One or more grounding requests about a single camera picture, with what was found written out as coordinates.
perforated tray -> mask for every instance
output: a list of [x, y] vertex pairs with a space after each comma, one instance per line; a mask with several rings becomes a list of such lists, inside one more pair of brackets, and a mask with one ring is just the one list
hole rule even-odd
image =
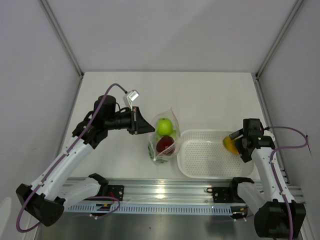
[[246, 177], [254, 170], [253, 161], [244, 163], [239, 155], [223, 146], [223, 139], [232, 131], [186, 130], [177, 155], [180, 171], [199, 179], [229, 179]]

clear plastic bag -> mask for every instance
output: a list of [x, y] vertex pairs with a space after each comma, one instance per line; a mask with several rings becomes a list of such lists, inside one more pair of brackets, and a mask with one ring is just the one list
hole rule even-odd
[[155, 116], [151, 125], [155, 132], [148, 134], [149, 156], [155, 164], [166, 163], [178, 154], [181, 147], [178, 120], [170, 109]]

